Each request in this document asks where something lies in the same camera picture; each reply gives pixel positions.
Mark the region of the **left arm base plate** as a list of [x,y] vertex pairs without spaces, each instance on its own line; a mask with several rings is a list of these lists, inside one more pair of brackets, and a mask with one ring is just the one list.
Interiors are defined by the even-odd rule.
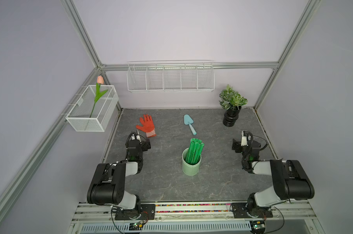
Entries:
[[142,203],[140,209],[117,210],[115,211],[115,220],[154,220],[156,206],[154,203]]

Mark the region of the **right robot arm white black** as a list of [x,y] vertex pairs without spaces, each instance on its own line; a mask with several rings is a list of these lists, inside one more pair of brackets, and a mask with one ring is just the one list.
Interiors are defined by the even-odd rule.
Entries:
[[268,175],[273,185],[250,194],[244,210],[250,216],[259,216],[273,205],[288,200],[308,200],[315,196],[315,189],[298,160],[260,160],[261,144],[255,140],[233,139],[232,150],[242,154],[242,169],[250,174]]

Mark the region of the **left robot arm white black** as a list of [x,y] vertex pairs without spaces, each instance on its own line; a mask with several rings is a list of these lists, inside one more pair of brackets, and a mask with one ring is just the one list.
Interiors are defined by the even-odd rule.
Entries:
[[141,172],[143,153],[149,149],[149,139],[132,136],[126,143],[124,160],[98,164],[87,192],[87,202],[95,205],[112,204],[122,211],[140,214],[140,198],[125,190],[125,179]]

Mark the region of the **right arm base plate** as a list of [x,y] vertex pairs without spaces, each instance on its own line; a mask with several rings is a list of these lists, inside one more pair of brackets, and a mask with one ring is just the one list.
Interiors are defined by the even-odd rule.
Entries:
[[229,211],[234,218],[272,218],[273,213],[269,207],[250,207],[247,203],[238,202],[230,205]]

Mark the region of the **light green metal cup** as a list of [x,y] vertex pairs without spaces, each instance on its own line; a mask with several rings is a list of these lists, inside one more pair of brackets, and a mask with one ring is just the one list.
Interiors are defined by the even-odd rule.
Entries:
[[182,171],[188,176],[194,176],[199,172],[200,164],[201,164],[201,157],[199,161],[195,165],[188,164],[185,160],[187,158],[187,153],[189,149],[186,148],[182,153]]

